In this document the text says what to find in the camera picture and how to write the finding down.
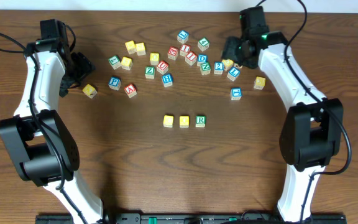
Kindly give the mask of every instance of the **wood grain surface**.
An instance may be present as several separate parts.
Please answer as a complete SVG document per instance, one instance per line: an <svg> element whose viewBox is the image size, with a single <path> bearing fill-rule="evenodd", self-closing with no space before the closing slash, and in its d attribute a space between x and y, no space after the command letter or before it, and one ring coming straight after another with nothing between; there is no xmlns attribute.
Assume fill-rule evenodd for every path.
<svg viewBox="0 0 358 224"><path fill-rule="evenodd" d="M266 16L270 29L287 37L303 20L302 14ZM97 87L95 98L70 90L59 103L80 149L80 171L96 195L111 206L145 213L273 209L285 177L278 137L286 112L272 84L253 90L255 77L264 76L259 70L243 68L232 82L225 75L201 76L182 56L176 62L167 58L185 29L197 54L197 40L207 37L209 62L219 60L226 37L240 35L237 13L0 11L0 32L25 45L40 37L39 21L51 18L72 27L75 51L97 68L85 80ZM147 55L130 55L131 71L113 70L108 58L128 56L128 40L145 42ZM2 39L0 47L16 49ZM173 86L164 88L160 75L145 79L151 52L169 63ZM293 52L310 80L328 98L342 101L354 153L346 173L320 178L312 211L344 212L349 223L358 223L358 14L310 14ZM26 74L22 55L0 52L0 119L13 115ZM111 76L123 85L134 83L137 96L128 98L123 86L109 89ZM230 100L233 87L242 88L241 100ZM174 128L163 128L165 114L175 115ZM182 114L191 118L188 129L179 128ZM204 129L194 127L197 114L207 116ZM342 142L327 170L339 169L345 158ZM33 223L37 214L65 212L49 192L20 180L0 139L0 223Z"/></svg>

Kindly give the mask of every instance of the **alphabet cube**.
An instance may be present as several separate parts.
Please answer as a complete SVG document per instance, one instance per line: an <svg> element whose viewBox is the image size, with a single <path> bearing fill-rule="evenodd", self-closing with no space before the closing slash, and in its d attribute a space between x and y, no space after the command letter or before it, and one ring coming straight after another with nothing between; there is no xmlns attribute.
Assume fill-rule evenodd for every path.
<svg viewBox="0 0 358 224"><path fill-rule="evenodd" d="M162 77L162 83L164 84L164 87L172 86L173 80L171 74L163 75Z"/></svg>
<svg viewBox="0 0 358 224"><path fill-rule="evenodd" d="M189 39L189 33L187 33L186 31L182 30L179 32L178 34L178 41L182 44L186 43L186 41Z"/></svg>
<svg viewBox="0 0 358 224"><path fill-rule="evenodd" d="M126 42L125 46L127 47L129 54L133 54L136 52L136 46L135 46L135 42L133 40Z"/></svg>
<svg viewBox="0 0 358 224"><path fill-rule="evenodd" d="M208 39L205 38L205 37L202 38L201 40L198 41L197 46L201 51L204 51L204 50L208 49L208 47L209 47Z"/></svg>
<svg viewBox="0 0 358 224"><path fill-rule="evenodd" d="M119 61L119 58L117 55L115 56L112 56L110 59L109 59L109 62L110 62L110 65L112 66L112 68L115 70L119 67L121 67L121 62Z"/></svg>
<svg viewBox="0 0 358 224"><path fill-rule="evenodd" d="M179 117L179 127L188 128L189 127L189 116L180 116Z"/></svg>
<svg viewBox="0 0 358 224"><path fill-rule="evenodd" d="M152 66L146 66L144 75L146 76L146 78L151 78L154 79L154 75L155 75L155 68Z"/></svg>
<svg viewBox="0 0 358 224"><path fill-rule="evenodd" d="M224 66L224 70L227 71L229 70L232 66L233 66L233 61L230 59L227 60L222 60L223 66Z"/></svg>
<svg viewBox="0 0 358 224"><path fill-rule="evenodd" d="M91 85L89 85L89 84L87 84L86 86L85 86L85 88L83 88L82 89L82 92L84 92L85 93L85 95L87 95L89 98L93 98L94 96L96 96L96 94L98 93L97 91L96 91L96 89L95 88L93 88L93 86L91 86Z"/></svg>
<svg viewBox="0 0 358 224"><path fill-rule="evenodd" d="M186 57L186 55L188 55L188 53L190 52L191 50L191 47L189 45L186 45L186 44L183 44L181 47L180 47L180 56L184 56Z"/></svg>
<svg viewBox="0 0 358 224"><path fill-rule="evenodd" d="M126 70L130 70L132 68L132 59L127 57L122 57L121 67Z"/></svg>
<svg viewBox="0 0 358 224"><path fill-rule="evenodd" d="M159 73L161 73L162 75L165 74L168 71L168 64L164 61L161 61L158 65L157 65L157 71Z"/></svg>
<svg viewBox="0 0 358 224"><path fill-rule="evenodd" d="M242 69L242 65L239 65L239 64L237 64L237 63L234 63L234 68L238 68L238 69Z"/></svg>
<svg viewBox="0 0 358 224"><path fill-rule="evenodd" d="M176 47L170 47L168 51L168 58L172 60L176 60L179 55L179 49Z"/></svg>
<svg viewBox="0 0 358 224"><path fill-rule="evenodd" d="M166 128L172 128L173 127L173 116L165 115L163 125Z"/></svg>
<svg viewBox="0 0 358 224"><path fill-rule="evenodd" d="M199 54L197 58L197 66L200 66L201 64L206 63L207 61L208 61L207 55Z"/></svg>
<svg viewBox="0 0 358 224"><path fill-rule="evenodd" d="M222 75L223 74L223 63L222 62L215 62L214 74L215 75Z"/></svg>
<svg viewBox="0 0 358 224"><path fill-rule="evenodd" d="M160 61L160 54L159 53L151 53L150 54L150 64L158 65L159 61Z"/></svg>
<svg viewBox="0 0 358 224"><path fill-rule="evenodd" d="M231 100L240 100L242 97L241 89L240 88L233 88L230 91L230 98Z"/></svg>
<svg viewBox="0 0 358 224"><path fill-rule="evenodd" d="M128 86L125 86L125 92L130 98L132 98L137 94L136 88L133 86L133 84L129 84Z"/></svg>
<svg viewBox="0 0 358 224"><path fill-rule="evenodd" d="M254 88L257 90L263 90L265 86L266 78L256 77L254 81Z"/></svg>
<svg viewBox="0 0 358 224"><path fill-rule="evenodd" d="M196 128L204 128L206 124L206 116L196 116Z"/></svg>
<svg viewBox="0 0 358 224"><path fill-rule="evenodd" d="M144 47L144 43L136 44L136 53L138 56L146 54L146 48Z"/></svg>
<svg viewBox="0 0 358 224"><path fill-rule="evenodd" d="M121 81L119 78L111 77L109 82L109 87L113 90L119 90L121 87Z"/></svg>
<svg viewBox="0 0 358 224"><path fill-rule="evenodd" d="M227 73L227 77L234 81L240 75L240 70L236 68L231 68L230 71Z"/></svg>
<svg viewBox="0 0 358 224"><path fill-rule="evenodd" d="M209 62L201 64L200 71L202 75L208 75L209 73L211 73L211 65L209 64Z"/></svg>
<svg viewBox="0 0 358 224"><path fill-rule="evenodd" d="M194 52L189 52L186 55L185 61L187 62L187 64L192 66L197 61L197 55Z"/></svg>

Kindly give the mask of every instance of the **green block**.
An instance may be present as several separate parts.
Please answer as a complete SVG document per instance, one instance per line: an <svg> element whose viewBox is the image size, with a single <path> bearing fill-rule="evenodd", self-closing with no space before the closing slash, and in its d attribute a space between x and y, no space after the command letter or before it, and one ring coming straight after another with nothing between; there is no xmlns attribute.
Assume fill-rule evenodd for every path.
<svg viewBox="0 0 358 224"><path fill-rule="evenodd" d="M155 74L155 68L151 66L146 66L145 70L146 75L154 75Z"/></svg>
<svg viewBox="0 0 358 224"><path fill-rule="evenodd" d="M198 115L196 116L196 127L203 128L206 124L206 116Z"/></svg>
<svg viewBox="0 0 358 224"><path fill-rule="evenodd" d="M202 38L201 40L198 41L203 47L206 46L207 44L209 44L209 41L207 38Z"/></svg>
<svg viewBox="0 0 358 224"><path fill-rule="evenodd" d="M149 224L157 224L157 218L149 218Z"/></svg>
<svg viewBox="0 0 358 224"><path fill-rule="evenodd" d="M204 64L201 64L201 69L202 69L203 71L210 70L210 69L211 69L211 65L209 64L209 62L204 63Z"/></svg>
<svg viewBox="0 0 358 224"><path fill-rule="evenodd" d="M109 59L109 62L110 62L110 65L115 65L119 62L119 58L117 57L117 55L115 55Z"/></svg>

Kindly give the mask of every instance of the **white wall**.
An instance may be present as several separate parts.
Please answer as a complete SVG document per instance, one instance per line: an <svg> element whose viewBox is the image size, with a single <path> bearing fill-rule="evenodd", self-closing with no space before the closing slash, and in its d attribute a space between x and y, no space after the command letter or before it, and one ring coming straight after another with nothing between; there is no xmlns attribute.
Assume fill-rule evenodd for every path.
<svg viewBox="0 0 358 224"><path fill-rule="evenodd" d="M0 9L238 12L259 0L0 0ZM358 0L303 0L309 12L358 13ZM267 0L268 12L301 12L297 0Z"/></svg>

